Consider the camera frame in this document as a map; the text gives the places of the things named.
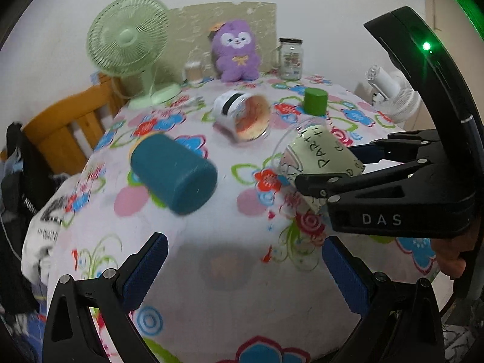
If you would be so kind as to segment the person's right hand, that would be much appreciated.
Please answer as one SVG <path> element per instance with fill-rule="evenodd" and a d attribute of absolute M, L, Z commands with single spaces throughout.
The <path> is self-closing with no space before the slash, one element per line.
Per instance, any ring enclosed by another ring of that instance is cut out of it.
<path fill-rule="evenodd" d="M 452 239 L 431 240 L 431 249 L 435 252 L 440 271 L 453 280 L 460 278 L 466 269 L 467 262 L 460 255 L 474 249 L 480 224 L 481 221 L 473 222 L 468 231 Z"/>

